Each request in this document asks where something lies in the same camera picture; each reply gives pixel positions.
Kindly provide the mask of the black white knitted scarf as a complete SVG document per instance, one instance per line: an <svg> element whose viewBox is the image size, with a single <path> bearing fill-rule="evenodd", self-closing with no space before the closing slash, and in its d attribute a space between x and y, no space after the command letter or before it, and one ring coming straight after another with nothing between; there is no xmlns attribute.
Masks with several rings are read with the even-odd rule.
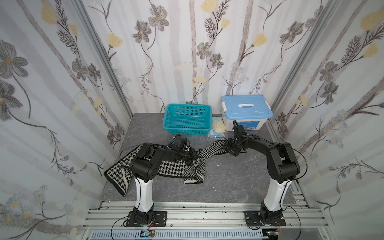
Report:
<svg viewBox="0 0 384 240"><path fill-rule="evenodd" d="M190 165L187 165L185 161L177 163L163 161L160 165L158 175L167 178L184 179L185 184L203 183L206 174L206 161L213 156L228 153L228 150L224 147L225 141L225 139L218 140L210 144L207 148L198 150L197 155L199 158L193 160ZM134 178L129 169L130 164L142 146L143 145L138 145L104 172L106 179L123 197L127 194L130 182Z"/></svg>

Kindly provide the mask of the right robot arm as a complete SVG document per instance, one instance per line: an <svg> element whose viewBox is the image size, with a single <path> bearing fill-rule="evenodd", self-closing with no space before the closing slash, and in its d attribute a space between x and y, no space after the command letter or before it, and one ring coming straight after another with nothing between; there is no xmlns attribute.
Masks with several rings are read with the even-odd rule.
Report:
<svg viewBox="0 0 384 240"><path fill-rule="evenodd" d="M242 150L253 149L266 156L267 172L270 185L259 211L245 214L247 225L255 226L285 226L283 216L283 200L289 185L294 181L301 169L294 149L288 143L269 142L259 136L228 139L225 149L232 155L238 156Z"/></svg>

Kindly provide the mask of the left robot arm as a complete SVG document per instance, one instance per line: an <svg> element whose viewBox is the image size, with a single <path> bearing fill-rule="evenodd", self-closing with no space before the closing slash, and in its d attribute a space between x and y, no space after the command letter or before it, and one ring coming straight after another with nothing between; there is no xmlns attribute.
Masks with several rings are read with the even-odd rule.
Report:
<svg viewBox="0 0 384 240"><path fill-rule="evenodd" d="M152 198L153 179L158 175L163 162L184 163L186 166L197 160L195 149L182 140L178 145L155 145L145 143L130 163L130 170L138 188L137 201L131 219L142 226L153 223L154 202Z"/></svg>

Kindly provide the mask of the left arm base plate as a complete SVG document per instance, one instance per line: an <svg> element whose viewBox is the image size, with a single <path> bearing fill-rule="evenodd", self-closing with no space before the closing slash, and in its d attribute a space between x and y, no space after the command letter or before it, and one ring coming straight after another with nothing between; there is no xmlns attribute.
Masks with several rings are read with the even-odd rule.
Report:
<svg viewBox="0 0 384 240"><path fill-rule="evenodd" d="M142 213L140 211L130 212L123 226L162 228L167 224L167 216L167 211L152 211L149 213Z"/></svg>

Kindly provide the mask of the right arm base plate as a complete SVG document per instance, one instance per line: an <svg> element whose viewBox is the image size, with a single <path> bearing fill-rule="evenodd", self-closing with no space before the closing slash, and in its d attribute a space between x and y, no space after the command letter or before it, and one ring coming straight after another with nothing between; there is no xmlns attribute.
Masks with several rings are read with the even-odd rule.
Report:
<svg viewBox="0 0 384 240"><path fill-rule="evenodd" d="M285 227L287 225L282 209L274 212L264 209L244 211L244 216L248 227Z"/></svg>

